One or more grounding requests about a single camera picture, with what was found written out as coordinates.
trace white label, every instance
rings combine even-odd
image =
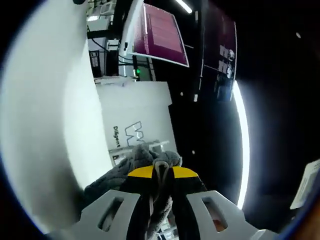
[[[223,69],[224,69],[224,65],[225,63],[223,61],[219,61],[219,68],[218,71],[222,73]]]
[[[229,57],[229,49],[224,50],[224,57],[227,59]]]
[[[301,208],[314,185],[318,170],[320,168],[320,159],[309,163],[304,170],[302,181],[300,183],[298,192],[290,206],[290,209]]]
[[[225,46],[220,45],[220,55],[221,55],[221,56],[224,56],[224,55],[225,55],[225,51],[226,51]]]

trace digilent logo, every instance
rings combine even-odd
[[[126,142],[129,147],[133,147],[136,145],[139,145],[141,143],[144,143],[144,132],[141,131],[142,124],[141,121],[138,121],[127,128],[125,128],[125,135],[128,137],[126,139]]]

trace fluorescent light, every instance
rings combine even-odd
[[[192,9],[182,0],[175,0],[188,14],[192,13]]]
[[[146,12],[146,5],[143,4],[143,10],[144,10],[144,31],[145,34],[148,34],[148,28],[147,28],[147,12]]]
[[[237,81],[234,81],[233,96],[235,100],[236,109],[239,115],[241,136],[242,136],[242,177],[241,177],[239,199],[237,203],[238,208],[242,209],[245,203],[245,197],[247,193],[248,180],[249,180],[250,141],[249,141],[249,130],[248,130],[248,122],[247,122],[245,105],[244,105],[244,101],[242,99]]]
[[[98,16],[90,16],[86,19],[87,22],[91,22],[91,21],[95,21],[95,20],[98,20],[99,17]]]

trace cable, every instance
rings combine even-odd
[[[164,188],[166,178],[168,175],[168,171],[169,171],[169,164],[165,161],[157,161],[157,162],[153,161],[152,165],[155,169],[157,181],[158,181],[158,189],[157,189],[155,199],[153,201],[153,202],[156,202],[159,198],[160,193],[162,192],[162,190]],[[164,167],[164,172],[163,172],[162,176],[161,176],[161,171],[160,171],[161,166]]]
[[[125,59],[125,60],[128,60],[128,61],[133,61],[132,59],[130,59],[130,58],[125,58],[124,56],[121,56],[121,55],[119,55],[119,57],[120,57],[120,58],[123,58],[123,59]],[[147,61],[137,61],[137,62],[147,64]]]
[[[90,32],[90,28],[89,28],[88,25],[86,26],[86,28],[87,28],[88,32]],[[96,45],[98,45],[100,48],[102,48],[102,49],[104,50],[104,51],[99,51],[99,52],[102,52],[102,53],[109,53],[109,52],[110,52],[110,51],[108,51],[105,47],[103,47],[103,46],[101,46],[99,43],[97,43],[93,38],[92,38],[91,40],[92,40]],[[121,55],[118,55],[118,56],[121,57],[121,58],[123,58],[123,59],[125,59],[125,60],[133,61],[132,59],[125,58],[125,57],[123,57],[123,56],[121,56]],[[119,64],[119,66],[133,65],[133,63],[121,61],[121,60],[119,60],[119,59],[118,59],[118,62],[124,64],[124,65]],[[147,64],[146,61],[137,61],[137,63]],[[149,68],[148,65],[138,65],[138,66],[140,66],[140,67],[145,67],[145,68]]]

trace black background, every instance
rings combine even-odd
[[[185,1],[193,9],[198,7],[197,0]],[[175,14],[184,43],[192,45],[193,19],[173,0],[149,2]],[[243,210],[255,227],[279,231],[293,214],[289,206],[305,165],[320,158],[320,9],[316,2],[308,0],[215,3],[237,23],[236,80],[250,137],[250,176]],[[6,23],[1,33],[5,40],[2,60],[36,4],[31,0],[19,2],[19,7],[8,1],[3,3],[3,9],[14,8],[15,12],[10,18],[5,11],[2,13],[1,22]],[[188,91],[188,71],[162,62],[155,62],[154,68],[158,81],[169,82],[174,102],[170,108],[172,124],[184,166],[198,172],[210,190],[218,190],[236,203],[242,150],[234,102],[216,103],[209,83],[202,87],[199,103],[184,102],[180,92]],[[31,228],[8,186],[2,172],[1,232],[10,233],[11,238],[21,234],[39,238],[40,233]]]

